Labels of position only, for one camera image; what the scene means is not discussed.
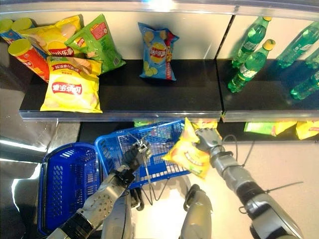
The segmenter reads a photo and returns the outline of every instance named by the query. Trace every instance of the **yellow can lid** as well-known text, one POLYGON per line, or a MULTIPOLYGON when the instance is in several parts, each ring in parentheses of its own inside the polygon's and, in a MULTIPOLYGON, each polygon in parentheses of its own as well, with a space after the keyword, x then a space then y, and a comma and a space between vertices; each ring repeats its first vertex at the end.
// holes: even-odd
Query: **yellow can lid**
POLYGON ((0 33, 7 32, 11 29, 13 21, 11 19, 5 18, 0 21, 0 33))
POLYGON ((8 48, 8 52, 12 56, 20 56, 27 52, 31 47, 31 43, 27 39, 19 39, 14 41, 8 48))
POLYGON ((20 31, 20 30, 29 29, 31 26, 32 26, 32 21, 30 20, 30 18, 24 17, 15 21, 12 24, 11 29, 13 31, 20 31))
POLYGON ((276 45, 276 42, 273 39, 268 39, 263 44, 263 48, 265 48, 267 51, 271 51, 276 45))
POLYGON ((273 18, 271 16, 264 16, 263 19, 266 21, 271 21, 271 19, 273 19, 273 18))

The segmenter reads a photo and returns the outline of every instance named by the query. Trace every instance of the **potato chip bag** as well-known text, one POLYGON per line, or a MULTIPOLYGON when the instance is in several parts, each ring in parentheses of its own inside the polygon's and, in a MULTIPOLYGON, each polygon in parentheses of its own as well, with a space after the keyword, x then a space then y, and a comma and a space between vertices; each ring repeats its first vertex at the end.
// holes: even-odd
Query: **potato chip bag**
POLYGON ((87 24, 78 33, 65 42, 88 58, 103 61, 102 73, 114 70, 125 64, 116 51, 110 29, 103 14, 87 24))
POLYGON ((58 21, 54 25, 20 30, 18 33, 27 38, 36 48, 53 56, 81 56, 77 49, 66 46, 64 42, 81 29, 80 17, 73 16, 58 21))
POLYGON ((50 78, 40 111, 101 113, 101 62, 75 57, 49 56, 50 78))
POLYGON ((297 121, 287 122, 246 122, 244 132, 253 132, 277 136, 295 125, 297 121))
POLYGON ((140 77, 176 81, 170 61, 174 42, 179 37, 167 28, 155 30, 146 24, 138 24, 144 42, 143 72, 140 77))
POLYGON ((299 139, 315 136, 319 133, 319 121, 298 122, 296 133, 299 139))
POLYGON ((198 121, 200 125, 191 123, 185 118, 185 126, 179 141, 163 157, 163 160, 172 161, 183 168, 194 173, 200 178, 205 178, 209 169, 209 154, 196 148, 195 143, 199 142, 195 130, 197 128, 217 127, 214 121, 198 121))

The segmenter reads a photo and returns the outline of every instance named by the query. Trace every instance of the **soda bottle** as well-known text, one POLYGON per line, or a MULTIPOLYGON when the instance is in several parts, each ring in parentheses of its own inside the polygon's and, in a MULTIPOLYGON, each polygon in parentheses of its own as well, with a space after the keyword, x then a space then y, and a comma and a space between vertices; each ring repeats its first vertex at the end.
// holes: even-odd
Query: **soda bottle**
POLYGON ((312 44, 319 39, 319 21, 314 21, 307 26, 295 39, 286 47, 286 49, 277 58, 278 65, 286 68, 305 53, 312 44))
POLYGON ((260 71, 266 63, 269 51, 275 46, 275 41, 268 39, 258 51, 251 54, 239 68, 236 76, 228 83, 232 93, 240 92, 243 87, 260 71))
POLYGON ((319 71, 301 82, 299 85, 295 86, 290 93, 293 98, 303 100, 317 90, 319 90, 319 71))
POLYGON ((245 60, 253 53, 258 47, 259 43, 264 39, 266 35, 266 29, 268 23, 271 21, 271 17, 265 16, 257 19, 257 21, 250 27, 248 34, 239 48, 237 54, 232 60, 233 67, 240 67, 245 60))
POLYGON ((306 65, 313 69, 319 67, 319 48, 306 58, 306 65))

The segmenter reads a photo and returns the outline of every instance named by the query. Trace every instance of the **white wall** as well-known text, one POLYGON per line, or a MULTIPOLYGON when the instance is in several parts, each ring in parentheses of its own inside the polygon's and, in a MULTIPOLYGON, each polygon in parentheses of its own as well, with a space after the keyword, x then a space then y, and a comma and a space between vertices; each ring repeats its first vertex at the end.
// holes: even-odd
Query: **white wall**
MULTIPOLYGON (((242 39, 247 28, 257 19, 256 16, 235 16, 231 28, 227 34, 224 44, 218 54, 218 59, 227 59, 234 56, 233 47, 242 39)), ((271 38, 276 42, 275 48, 269 53, 269 59, 277 58, 289 43, 312 21, 273 17, 268 24, 266 36, 262 42, 271 38)), ((317 41, 299 59, 307 58, 319 47, 317 41)))
MULTIPOLYGON (((2 15, 16 20, 29 17, 38 25, 53 24, 61 19, 83 15, 88 24, 101 12, 31 12, 2 15)), ((229 15, 171 12, 102 12, 109 25, 116 48, 124 59, 142 59, 143 43, 138 22, 154 27, 167 27, 180 39, 174 45, 174 59, 212 59, 224 35, 229 15)))

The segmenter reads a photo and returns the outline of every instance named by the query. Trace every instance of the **shopping basket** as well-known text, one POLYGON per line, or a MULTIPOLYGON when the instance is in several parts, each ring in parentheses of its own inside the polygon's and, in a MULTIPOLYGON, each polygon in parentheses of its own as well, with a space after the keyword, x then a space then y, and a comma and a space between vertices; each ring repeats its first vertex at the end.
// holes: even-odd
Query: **shopping basket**
MULTIPOLYGON (((188 174, 189 171, 162 157, 178 141, 184 129, 184 121, 178 120, 168 123, 155 123, 136 128, 120 130, 103 135, 95 140, 96 150, 106 174, 121 165, 123 154, 129 150, 136 139, 144 139, 150 143, 152 155, 147 162, 148 174, 151 182, 188 174)), ((135 180, 129 189, 141 187, 148 183, 147 171, 141 165, 134 173, 135 180)))
POLYGON ((38 197, 38 230, 49 234, 97 191, 101 170, 95 147, 71 143, 43 159, 38 197))

